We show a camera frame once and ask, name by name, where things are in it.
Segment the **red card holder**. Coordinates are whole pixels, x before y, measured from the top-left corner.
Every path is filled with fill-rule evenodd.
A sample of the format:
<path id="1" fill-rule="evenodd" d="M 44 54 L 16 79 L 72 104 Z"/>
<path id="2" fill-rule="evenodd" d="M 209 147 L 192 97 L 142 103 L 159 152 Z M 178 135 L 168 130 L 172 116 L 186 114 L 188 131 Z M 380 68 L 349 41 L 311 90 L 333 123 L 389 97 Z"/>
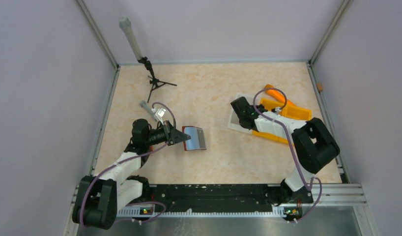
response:
<path id="1" fill-rule="evenodd" d="M 190 136 L 190 139 L 184 142 L 185 151 L 206 150 L 204 131 L 200 127 L 183 126 L 182 132 Z"/>

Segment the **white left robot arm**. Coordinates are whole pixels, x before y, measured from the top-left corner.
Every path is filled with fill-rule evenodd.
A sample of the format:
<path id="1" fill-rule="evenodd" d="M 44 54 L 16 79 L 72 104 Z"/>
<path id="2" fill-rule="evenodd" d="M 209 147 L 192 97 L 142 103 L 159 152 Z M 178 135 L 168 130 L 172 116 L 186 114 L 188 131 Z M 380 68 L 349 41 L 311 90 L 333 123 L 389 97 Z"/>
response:
<path id="1" fill-rule="evenodd" d="M 118 210 L 143 196 L 148 180 L 133 176 L 155 153 L 154 145 L 162 148 L 190 140 L 191 136 L 179 131 L 168 120 L 158 122 L 156 128 L 146 119 L 132 124 L 132 136 L 120 157 L 96 176 L 84 176 L 79 183 L 72 221 L 82 226 L 109 229 Z"/>

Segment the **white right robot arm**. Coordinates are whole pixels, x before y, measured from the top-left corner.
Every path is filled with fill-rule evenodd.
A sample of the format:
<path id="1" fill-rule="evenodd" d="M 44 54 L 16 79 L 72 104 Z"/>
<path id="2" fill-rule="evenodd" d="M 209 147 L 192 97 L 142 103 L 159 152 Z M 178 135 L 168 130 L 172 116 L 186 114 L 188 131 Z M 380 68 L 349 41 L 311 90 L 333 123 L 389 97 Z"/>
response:
<path id="1" fill-rule="evenodd" d="M 296 155 L 295 168 L 275 193 L 282 202 L 292 201 L 306 190 L 315 175 L 340 154 L 337 142 L 319 118 L 287 118 L 278 113 L 279 108 L 252 105 L 244 96 L 233 100 L 231 106 L 242 128 L 286 139 Z"/>

